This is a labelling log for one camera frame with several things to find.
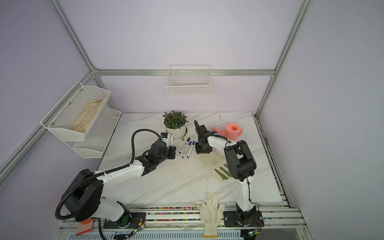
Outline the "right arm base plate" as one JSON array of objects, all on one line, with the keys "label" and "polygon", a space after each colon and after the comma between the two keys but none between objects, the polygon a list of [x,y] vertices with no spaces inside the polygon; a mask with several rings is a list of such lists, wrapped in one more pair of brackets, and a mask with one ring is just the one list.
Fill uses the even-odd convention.
[{"label": "right arm base plate", "polygon": [[261,211],[224,211],[225,227],[264,227],[264,219]]}]

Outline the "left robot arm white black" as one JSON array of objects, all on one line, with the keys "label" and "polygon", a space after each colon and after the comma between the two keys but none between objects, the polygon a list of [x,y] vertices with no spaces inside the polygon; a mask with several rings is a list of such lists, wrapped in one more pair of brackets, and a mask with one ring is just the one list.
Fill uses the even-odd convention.
[{"label": "left robot arm white black", "polygon": [[104,219],[128,224],[130,210],[120,201],[109,202],[106,190],[133,178],[142,177],[154,171],[164,160],[176,157],[176,147],[168,146],[159,139],[151,148],[132,163],[104,172],[82,170],[72,181],[55,210],[58,220],[75,219],[82,222],[87,219]]}]

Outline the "whiteboard marker black end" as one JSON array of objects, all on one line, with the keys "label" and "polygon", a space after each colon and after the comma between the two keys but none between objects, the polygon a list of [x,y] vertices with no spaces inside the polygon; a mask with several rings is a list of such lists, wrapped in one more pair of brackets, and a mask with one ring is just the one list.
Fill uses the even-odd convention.
[{"label": "whiteboard marker black end", "polygon": [[185,150],[186,146],[189,144],[191,138],[188,138],[186,142],[184,143],[183,147],[179,150],[179,153],[182,154],[183,151]]}]

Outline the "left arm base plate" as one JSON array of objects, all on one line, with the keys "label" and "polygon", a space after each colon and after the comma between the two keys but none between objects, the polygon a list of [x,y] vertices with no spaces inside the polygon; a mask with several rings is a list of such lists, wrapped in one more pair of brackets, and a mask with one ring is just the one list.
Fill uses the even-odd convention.
[{"label": "left arm base plate", "polygon": [[105,221],[104,229],[135,229],[140,224],[144,224],[147,214],[144,212],[130,213],[130,215],[123,215],[117,222],[110,220]]}]

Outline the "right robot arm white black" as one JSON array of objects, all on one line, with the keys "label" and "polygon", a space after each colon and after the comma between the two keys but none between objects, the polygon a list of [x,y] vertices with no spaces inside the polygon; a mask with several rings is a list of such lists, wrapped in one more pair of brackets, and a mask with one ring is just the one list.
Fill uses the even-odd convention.
[{"label": "right robot arm white black", "polygon": [[199,125],[194,121],[195,129],[198,135],[196,143],[196,154],[210,155],[213,150],[220,153],[225,158],[227,171],[230,175],[239,181],[237,200],[237,213],[239,217],[246,218],[254,214],[258,209],[256,204],[251,200],[251,182],[252,177],[257,169],[256,161],[252,152],[244,140],[237,141],[243,129],[235,127],[232,129],[232,124],[226,126],[226,130],[230,133],[222,134],[217,128],[213,131],[208,131],[204,125]]}]

